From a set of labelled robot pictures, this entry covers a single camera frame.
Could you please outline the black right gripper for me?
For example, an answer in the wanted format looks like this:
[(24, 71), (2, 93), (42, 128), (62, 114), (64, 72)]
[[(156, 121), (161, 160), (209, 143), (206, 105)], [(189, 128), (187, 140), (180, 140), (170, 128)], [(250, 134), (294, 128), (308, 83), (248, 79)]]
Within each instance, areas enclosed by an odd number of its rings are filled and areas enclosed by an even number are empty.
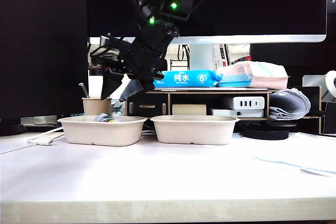
[(124, 74), (131, 80), (120, 95), (120, 102), (141, 91), (153, 90), (153, 81), (164, 77), (162, 69), (168, 45), (167, 38), (136, 38), (132, 43), (110, 38), (105, 49), (116, 49), (119, 54), (116, 58), (104, 54), (101, 100), (107, 99), (122, 85)]

